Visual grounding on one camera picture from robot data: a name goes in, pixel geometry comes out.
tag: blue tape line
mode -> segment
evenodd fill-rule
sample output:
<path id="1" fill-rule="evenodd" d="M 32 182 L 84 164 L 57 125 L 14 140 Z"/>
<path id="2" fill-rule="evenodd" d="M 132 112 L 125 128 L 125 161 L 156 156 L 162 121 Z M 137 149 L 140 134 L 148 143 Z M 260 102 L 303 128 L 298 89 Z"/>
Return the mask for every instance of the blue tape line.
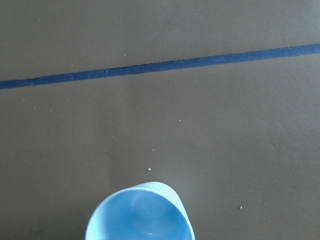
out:
<path id="1" fill-rule="evenodd" d="M 115 76 L 146 74 L 177 69 L 197 68 L 221 64 L 257 61 L 264 59 L 285 58 L 300 55 L 320 54 L 320 43 L 301 46 L 290 46 L 268 50 L 249 51 L 225 55 L 197 57 L 191 59 L 164 61 L 158 63 L 105 68 L 90 71 L 80 71 L 57 75 L 41 76 L 37 78 L 15 79 L 0 81 L 1 89 L 19 88 L 24 86 L 36 86 L 44 84 L 56 84 L 79 80 L 109 78 Z"/>

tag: blue cup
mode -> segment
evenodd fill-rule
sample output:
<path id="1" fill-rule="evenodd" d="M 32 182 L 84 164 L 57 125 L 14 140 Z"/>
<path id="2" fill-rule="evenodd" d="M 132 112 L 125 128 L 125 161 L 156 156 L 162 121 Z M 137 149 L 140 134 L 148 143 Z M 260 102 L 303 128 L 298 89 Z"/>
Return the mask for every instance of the blue cup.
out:
<path id="1" fill-rule="evenodd" d="M 195 240 L 178 194 L 147 182 L 107 197 L 94 211 L 85 240 Z"/>

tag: brown floor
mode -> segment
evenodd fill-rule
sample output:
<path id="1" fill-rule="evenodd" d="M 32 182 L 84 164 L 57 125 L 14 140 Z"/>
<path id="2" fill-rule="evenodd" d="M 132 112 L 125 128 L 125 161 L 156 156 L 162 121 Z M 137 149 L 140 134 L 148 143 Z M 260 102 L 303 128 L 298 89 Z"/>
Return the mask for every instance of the brown floor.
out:
<path id="1" fill-rule="evenodd" d="M 317 0 L 0 3 L 0 81 L 320 43 Z M 0 90 L 0 239 L 84 239 L 148 181 L 197 240 L 320 239 L 319 76 L 305 55 Z"/>

